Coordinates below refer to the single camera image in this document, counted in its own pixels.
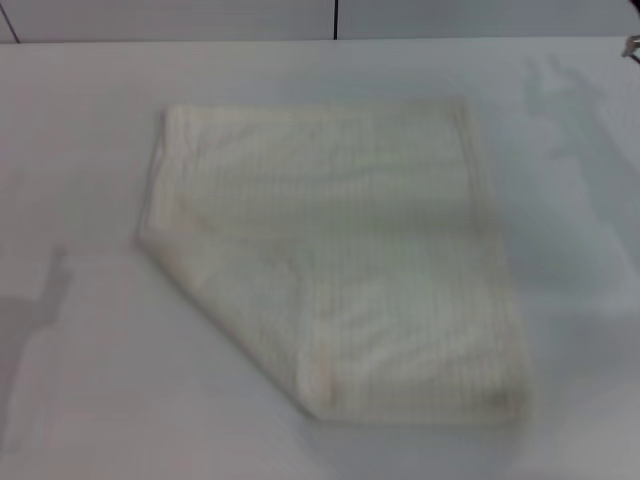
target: white table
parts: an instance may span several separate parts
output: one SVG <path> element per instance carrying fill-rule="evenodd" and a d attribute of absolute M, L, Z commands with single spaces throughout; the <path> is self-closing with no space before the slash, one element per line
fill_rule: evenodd
<path fill-rule="evenodd" d="M 622 43 L 0 47 L 0 478 L 637 478 L 640 69 Z M 136 249 L 161 113 L 449 94 L 495 180 L 534 415 L 318 426 Z"/>

